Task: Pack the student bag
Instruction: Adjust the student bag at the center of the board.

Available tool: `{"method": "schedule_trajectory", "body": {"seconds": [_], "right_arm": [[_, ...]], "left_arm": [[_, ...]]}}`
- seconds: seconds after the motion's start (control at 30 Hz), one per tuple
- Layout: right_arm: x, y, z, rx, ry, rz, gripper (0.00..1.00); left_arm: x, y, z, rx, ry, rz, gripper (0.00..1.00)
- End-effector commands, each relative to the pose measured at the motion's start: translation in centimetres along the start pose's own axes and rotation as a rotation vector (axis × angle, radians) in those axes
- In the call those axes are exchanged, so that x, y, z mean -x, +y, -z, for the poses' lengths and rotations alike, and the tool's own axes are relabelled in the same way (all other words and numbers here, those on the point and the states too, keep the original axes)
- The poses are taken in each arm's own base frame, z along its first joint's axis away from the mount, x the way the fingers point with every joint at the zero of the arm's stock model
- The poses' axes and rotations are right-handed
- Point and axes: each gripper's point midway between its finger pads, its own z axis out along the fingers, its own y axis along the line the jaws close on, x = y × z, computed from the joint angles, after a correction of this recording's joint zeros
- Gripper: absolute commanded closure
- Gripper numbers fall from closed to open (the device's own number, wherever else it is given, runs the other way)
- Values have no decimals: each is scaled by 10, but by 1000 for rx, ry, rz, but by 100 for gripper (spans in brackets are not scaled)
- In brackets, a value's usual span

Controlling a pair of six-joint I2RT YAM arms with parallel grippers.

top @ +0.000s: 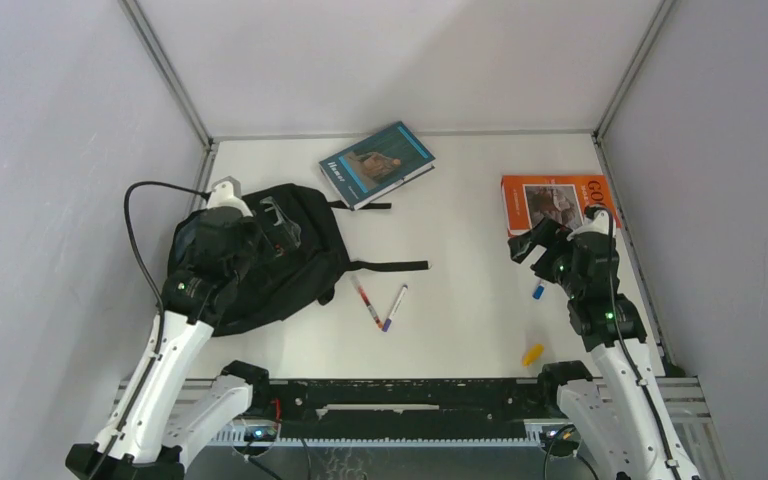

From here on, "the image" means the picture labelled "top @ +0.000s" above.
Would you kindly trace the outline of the black backpack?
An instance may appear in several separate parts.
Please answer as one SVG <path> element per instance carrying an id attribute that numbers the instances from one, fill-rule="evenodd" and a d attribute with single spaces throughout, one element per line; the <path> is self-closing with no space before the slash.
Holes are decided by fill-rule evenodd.
<path id="1" fill-rule="evenodd" d="M 265 236 L 260 257 L 242 281 L 235 298 L 170 299 L 167 278 L 160 300 L 165 321 L 172 315 L 190 324 L 203 322 L 216 337 L 243 334 L 274 322 L 284 321 L 312 303 L 333 300 L 335 286 L 349 272 L 411 272 L 429 269 L 426 260 L 369 262 L 350 257 L 340 232 L 335 210 L 340 201 L 330 201 L 313 188 L 281 184 L 243 195 L 260 223 L 259 201 L 274 197 L 284 213 L 301 227 L 301 245 L 285 255 L 274 255 Z"/>

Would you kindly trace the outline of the teal hardcover book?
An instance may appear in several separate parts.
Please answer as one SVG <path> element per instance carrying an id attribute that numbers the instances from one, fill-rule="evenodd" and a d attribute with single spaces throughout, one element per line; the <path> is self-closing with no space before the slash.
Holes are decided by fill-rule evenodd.
<path id="1" fill-rule="evenodd" d="M 387 195 L 435 168 L 436 157 L 402 121 L 319 162 L 344 207 L 370 208 Z"/>

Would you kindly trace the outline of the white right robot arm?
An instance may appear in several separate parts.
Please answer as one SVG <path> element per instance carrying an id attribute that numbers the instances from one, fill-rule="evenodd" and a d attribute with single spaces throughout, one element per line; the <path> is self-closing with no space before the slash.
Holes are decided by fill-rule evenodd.
<path id="1" fill-rule="evenodd" d="M 618 290 L 614 218 L 601 206 L 584 216 L 577 229 L 543 218 L 508 241 L 516 263 L 543 248 L 531 269 L 566 294 L 570 324 L 610 395 L 605 403 L 582 362 L 556 362 L 538 376 L 539 406 L 568 419 L 598 479 L 699 479 L 657 384 L 640 313 Z"/>

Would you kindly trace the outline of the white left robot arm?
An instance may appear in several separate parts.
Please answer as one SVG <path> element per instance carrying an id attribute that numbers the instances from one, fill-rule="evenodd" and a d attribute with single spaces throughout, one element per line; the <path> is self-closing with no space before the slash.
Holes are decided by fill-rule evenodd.
<path id="1" fill-rule="evenodd" d="M 228 423 L 275 411 L 268 372 L 234 361 L 186 413 L 173 415 L 187 374 L 208 341 L 259 327 L 266 267 L 298 249 L 287 186 L 243 195 L 233 178 L 202 193 L 204 205 L 175 229 L 166 277 L 152 283 L 157 311 L 143 354 L 105 426 L 72 446 L 80 479 L 181 479 Z"/>

